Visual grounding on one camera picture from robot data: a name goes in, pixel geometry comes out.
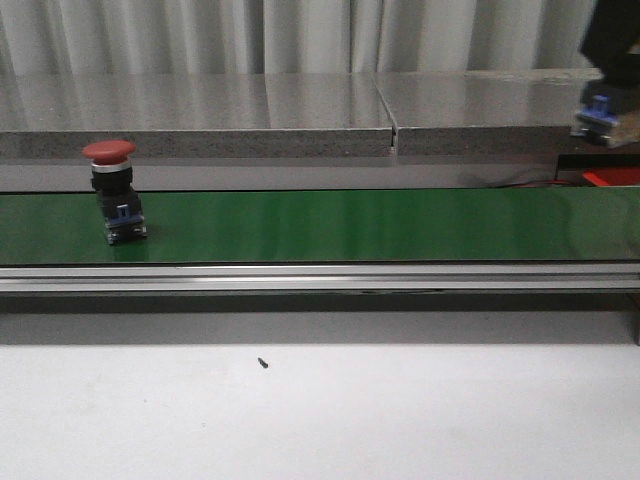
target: red button cap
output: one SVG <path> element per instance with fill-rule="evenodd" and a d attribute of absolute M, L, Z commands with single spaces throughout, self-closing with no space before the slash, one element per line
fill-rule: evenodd
<path fill-rule="evenodd" d="M 136 146 L 126 140 L 106 140 L 87 145 L 82 154 L 92 158 L 96 165 L 117 165 L 126 162 L 127 155 L 135 150 Z"/>

